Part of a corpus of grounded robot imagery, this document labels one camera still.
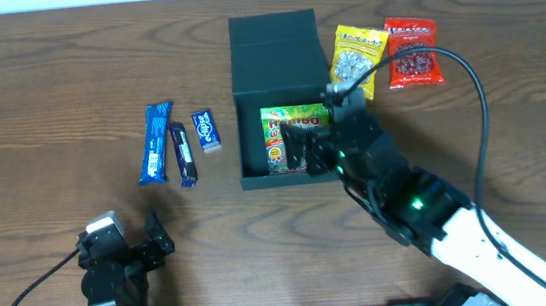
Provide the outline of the Haribo gummy worms bag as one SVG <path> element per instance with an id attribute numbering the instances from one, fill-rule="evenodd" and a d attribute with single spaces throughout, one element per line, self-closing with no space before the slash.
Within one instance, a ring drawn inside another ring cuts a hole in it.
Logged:
<path id="1" fill-rule="evenodd" d="M 305 172 L 305 151 L 297 160 L 287 154 L 287 147 L 281 136 L 281 125 L 312 129 L 328 126 L 330 114 L 323 104 L 265 107 L 260 110 L 261 124 L 265 138 L 269 173 L 272 175 Z"/>

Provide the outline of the long blue snack bar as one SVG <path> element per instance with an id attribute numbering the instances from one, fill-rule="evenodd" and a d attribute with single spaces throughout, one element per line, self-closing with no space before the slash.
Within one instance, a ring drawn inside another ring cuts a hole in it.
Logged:
<path id="1" fill-rule="evenodd" d="M 145 141 L 139 185 L 165 183 L 166 131 L 172 102 L 146 107 Z"/>

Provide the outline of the red Hacks candy bag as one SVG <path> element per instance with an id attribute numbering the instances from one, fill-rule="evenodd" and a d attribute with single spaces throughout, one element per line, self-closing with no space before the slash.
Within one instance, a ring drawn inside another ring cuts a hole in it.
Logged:
<path id="1" fill-rule="evenodd" d="M 434 47 L 437 25 L 431 19 L 387 17 L 384 28 L 389 33 L 390 56 L 419 47 Z M 437 57 L 433 52 L 410 53 L 390 63 L 390 87 L 400 88 L 445 82 Z"/>

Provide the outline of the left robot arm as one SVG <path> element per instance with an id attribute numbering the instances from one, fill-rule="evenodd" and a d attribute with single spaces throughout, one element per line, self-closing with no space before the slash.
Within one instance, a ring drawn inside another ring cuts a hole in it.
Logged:
<path id="1" fill-rule="evenodd" d="M 148 306 L 150 272 L 175 251 L 172 238 L 154 211 L 145 220 L 147 239 L 134 247 L 115 212 L 93 219 L 78 236 L 79 266 L 85 270 L 81 292 L 88 306 Z"/>

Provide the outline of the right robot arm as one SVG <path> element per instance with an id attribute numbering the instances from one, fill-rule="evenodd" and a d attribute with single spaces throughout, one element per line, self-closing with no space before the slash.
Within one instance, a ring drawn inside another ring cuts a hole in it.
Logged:
<path id="1" fill-rule="evenodd" d="M 506 306 L 546 306 L 546 262 L 510 237 L 463 192 L 411 167 L 355 95 L 328 126 L 280 123 L 288 164 L 336 174 L 396 242 L 414 246 L 480 283 Z"/>

